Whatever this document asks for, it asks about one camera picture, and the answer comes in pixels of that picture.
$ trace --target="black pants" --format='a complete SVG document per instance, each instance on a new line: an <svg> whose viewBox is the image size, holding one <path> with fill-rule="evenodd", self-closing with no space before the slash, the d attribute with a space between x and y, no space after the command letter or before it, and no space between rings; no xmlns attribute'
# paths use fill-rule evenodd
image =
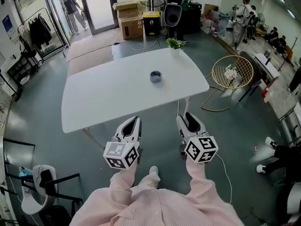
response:
<svg viewBox="0 0 301 226"><path fill-rule="evenodd" d="M299 167L301 165L300 153L297 147L289 148L288 146L278 145L275 150L274 157L279 160L265 166L265 173L279 169L286 168L285 180L287 182L299 181Z"/></svg>
<svg viewBox="0 0 301 226"><path fill-rule="evenodd" d="M301 82L301 68L299 68L290 83L291 92L293 92Z"/></svg>
<svg viewBox="0 0 301 226"><path fill-rule="evenodd" d="M188 11L182 11L180 21L176 27L167 27L167 34L169 38L174 38L174 31L177 28L177 39L184 40L186 20Z"/></svg>

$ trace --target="white shoe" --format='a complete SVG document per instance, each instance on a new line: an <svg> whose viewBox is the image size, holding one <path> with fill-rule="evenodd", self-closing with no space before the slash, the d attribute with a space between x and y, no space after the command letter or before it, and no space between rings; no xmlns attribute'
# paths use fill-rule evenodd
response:
<svg viewBox="0 0 301 226"><path fill-rule="evenodd" d="M256 167L256 171L258 172L258 173L265 173L265 166L263 166L263 165L258 165L257 167Z"/></svg>
<svg viewBox="0 0 301 226"><path fill-rule="evenodd" d="M268 145L268 146L272 147L273 149L275 149L276 146L277 146L277 143L274 142L274 141L272 140L272 138L267 137L267 138L265 139L265 145Z"/></svg>
<svg viewBox="0 0 301 226"><path fill-rule="evenodd" d="M150 174L151 173L156 173L158 175L159 174L159 169L156 166L152 166L150 168Z"/></svg>

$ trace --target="gray floor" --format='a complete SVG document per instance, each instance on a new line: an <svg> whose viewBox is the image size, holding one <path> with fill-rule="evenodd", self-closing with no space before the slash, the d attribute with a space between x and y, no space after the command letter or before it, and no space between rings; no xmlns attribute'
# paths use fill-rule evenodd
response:
<svg viewBox="0 0 301 226"><path fill-rule="evenodd" d="M228 55L224 48L202 32L188 35L186 39L188 44L184 47L184 51L205 76L210 73L218 59ZM151 39L146 45L151 45L154 40ZM114 58L140 53L141 51L131 49L131 46L138 42L141 43L142 38L113 46ZM164 47L166 43L161 39L149 50ZM13 103L6 136L37 145L33 155L33 166L51 165L56 168L59 178L80 173L80 182L72 179L61 183L60 193L82 197L85 200L95 189L107 187L116 171L110 169L104 161L103 151L82 132L64 134L62 131L61 102L67 70L68 65L62 54L56 55L42 65L40 72L24 87L22 98ZM214 85L212 79L209 80L209 84ZM276 115L272 108L263 102L259 90L238 104L237 101L244 93L243 89L234 93L230 110L221 113L204 111L200 107L210 92L194 96L190 111L202 120L207 131L215 137L219 145L219 155L224 159L233 187L232 205L240 218L248 215L250 207L254 207L258 217L273 222L276 219L276 196L280 188L272 187L271 183L278 180L281 173L269 177L258 175L255 172L255 165L249 160L254 155L254 147L263 145L267 136L284 143ZM228 96L229 91L225 92L223 97L217 93L208 106L221 108L226 105ZM74 105L78 107L79 113L81 103L84 101ZM181 112L184 105L184 101L180 101ZM178 152L181 138L175 123L177 103L135 115L139 115L143 122L140 145L144 149L135 183L137 184L148 173L150 166L157 165L161 177L160 188L188 193L190 177ZM117 126L129 117L130 115L106 123L105 134L100 133L102 130L99 126L94 126L91 131L97 138L109 140ZM230 186L219 158L215 157L206 165L206 174L215 181L221 198L228 202ZM13 182L22 198L20 182L14 179ZM11 200L15 213L20 218L22 213L20 202L15 196L11 196ZM67 210L71 210L69 201L60 199L59 203ZM244 223L247 226L260 225L252 216L248 216Z"/></svg>

